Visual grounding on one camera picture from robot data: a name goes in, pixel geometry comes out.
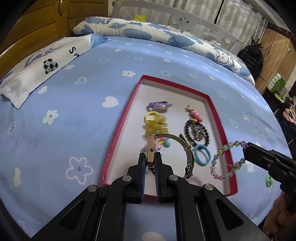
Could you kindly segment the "person's right hand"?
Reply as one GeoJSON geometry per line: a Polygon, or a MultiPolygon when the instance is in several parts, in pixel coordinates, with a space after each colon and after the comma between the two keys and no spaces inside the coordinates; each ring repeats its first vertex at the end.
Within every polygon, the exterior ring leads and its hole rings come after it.
{"type": "Polygon", "coordinates": [[[295,213],[287,210],[287,195],[282,191],[274,201],[264,225],[263,232],[266,235],[276,235],[282,238],[295,220],[295,213]]]}

